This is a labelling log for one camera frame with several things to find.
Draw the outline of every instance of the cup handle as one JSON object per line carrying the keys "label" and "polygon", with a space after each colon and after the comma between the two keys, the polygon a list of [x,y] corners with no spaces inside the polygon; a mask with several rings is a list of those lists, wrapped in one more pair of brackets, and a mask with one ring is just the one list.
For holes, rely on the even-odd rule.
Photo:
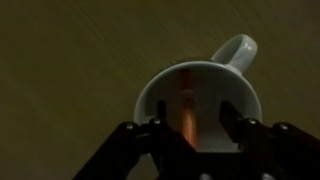
{"label": "cup handle", "polygon": [[225,64],[243,74],[254,59],[257,50],[257,43],[251,37],[239,34],[225,42],[211,60]]}

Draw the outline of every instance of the white cup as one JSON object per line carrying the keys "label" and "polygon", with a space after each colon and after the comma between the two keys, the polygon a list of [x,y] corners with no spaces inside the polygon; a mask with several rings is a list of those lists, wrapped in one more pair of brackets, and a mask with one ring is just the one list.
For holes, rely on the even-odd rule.
{"label": "white cup", "polygon": [[148,82],[135,105],[134,122],[148,123],[155,117],[159,100],[166,101],[167,121],[179,130],[181,117],[180,71],[187,69],[193,77],[198,152],[238,152],[219,123],[220,102],[229,101],[244,116],[262,119],[259,99],[242,76],[257,52],[257,44],[240,34],[228,40],[211,61],[188,61],[166,67]]}

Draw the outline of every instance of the brown surface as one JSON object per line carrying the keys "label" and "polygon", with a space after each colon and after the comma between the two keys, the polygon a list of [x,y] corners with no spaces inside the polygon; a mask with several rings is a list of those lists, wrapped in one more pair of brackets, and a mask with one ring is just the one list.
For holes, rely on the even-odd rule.
{"label": "brown surface", "polygon": [[265,123],[320,137],[318,2],[2,0],[1,179],[70,179],[160,68],[238,33],[259,44]]}

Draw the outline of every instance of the white mug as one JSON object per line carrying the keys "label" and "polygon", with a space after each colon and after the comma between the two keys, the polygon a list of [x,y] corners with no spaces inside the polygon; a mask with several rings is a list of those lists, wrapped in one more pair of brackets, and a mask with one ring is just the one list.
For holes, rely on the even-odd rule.
{"label": "white mug", "polygon": [[229,101],[244,116],[262,120],[259,99],[242,76],[257,52],[257,44],[240,34],[228,40],[210,61],[188,61],[173,64],[148,82],[136,102],[134,122],[148,123],[156,116],[159,100],[167,104],[167,121],[179,129],[181,89],[179,71],[190,71],[194,86],[195,119],[198,152],[238,152],[219,123],[220,102]]}

